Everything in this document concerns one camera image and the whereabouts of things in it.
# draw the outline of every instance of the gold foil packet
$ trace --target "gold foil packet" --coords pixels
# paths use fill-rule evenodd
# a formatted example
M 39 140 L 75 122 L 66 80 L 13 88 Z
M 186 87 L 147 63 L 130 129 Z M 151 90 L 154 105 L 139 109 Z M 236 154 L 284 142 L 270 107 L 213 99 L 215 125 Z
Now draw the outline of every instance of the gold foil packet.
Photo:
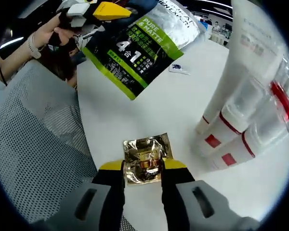
M 167 133 L 159 136 L 124 141 L 126 180 L 128 185 L 147 184 L 160 180 L 162 158 L 171 158 Z

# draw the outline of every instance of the white tube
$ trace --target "white tube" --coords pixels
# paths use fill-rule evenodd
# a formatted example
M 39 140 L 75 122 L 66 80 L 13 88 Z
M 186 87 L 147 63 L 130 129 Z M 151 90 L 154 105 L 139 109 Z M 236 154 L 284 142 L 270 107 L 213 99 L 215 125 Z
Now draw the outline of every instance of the white tube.
M 209 156 L 245 131 L 267 95 L 256 79 L 243 79 L 208 129 L 197 136 L 197 152 Z
M 255 123 L 207 159 L 209 168 L 226 169 L 261 155 L 289 134 L 286 115 L 279 100 L 272 97 L 262 108 Z
M 267 86 L 283 58 L 284 42 L 266 13 L 247 0 L 234 0 L 232 5 L 234 20 L 229 55 L 217 89 L 197 126 L 198 133 L 205 131 L 241 79 L 253 75 Z

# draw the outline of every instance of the white tabletop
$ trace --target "white tabletop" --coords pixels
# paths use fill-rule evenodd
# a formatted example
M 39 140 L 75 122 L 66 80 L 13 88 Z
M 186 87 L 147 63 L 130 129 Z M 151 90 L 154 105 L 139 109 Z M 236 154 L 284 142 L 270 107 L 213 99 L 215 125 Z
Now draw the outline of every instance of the white tabletop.
M 185 163 L 195 179 L 204 180 L 226 196 L 230 208 L 240 216 L 261 220 L 287 183 L 289 136 L 252 161 L 211 173 L 205 173 L 201 158 L 190 149 L 228 51 L 210 40 L 194 46 L 175 62 L 190 76 L 165 70 L 134 101 L 90 61 L 80 64 L 79 107 L 96 167 L 123 159 L 124 140 L 167 132 L 173 157 Z M 160 183 L 126 186 L 123 214 L 136 230 L 167 230 L 161 193 Z

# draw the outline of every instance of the wristband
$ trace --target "wristband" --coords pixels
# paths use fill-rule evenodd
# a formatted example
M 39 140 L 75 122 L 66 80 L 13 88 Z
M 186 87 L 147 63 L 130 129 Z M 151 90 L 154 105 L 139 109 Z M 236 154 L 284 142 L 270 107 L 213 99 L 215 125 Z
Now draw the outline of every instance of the wristband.
M 33 36 L 34 36 L 34 33 L 31 34 L 27 39 L 28 47 L 30 50 L 30 55 L 35 59 L 39 59 L 41 57 L 41 54 L 39 50 L 34 46 Z

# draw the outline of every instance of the black and green package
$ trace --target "black and green package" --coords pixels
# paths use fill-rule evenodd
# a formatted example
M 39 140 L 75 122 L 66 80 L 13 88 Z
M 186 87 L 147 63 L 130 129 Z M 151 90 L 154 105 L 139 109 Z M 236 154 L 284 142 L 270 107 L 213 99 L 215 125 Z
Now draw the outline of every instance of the black and green package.
M 160 0 L 128 28 L 97 35 L 82 51 L 133 100 L 201 33 L 189 11 L 173 0 Z

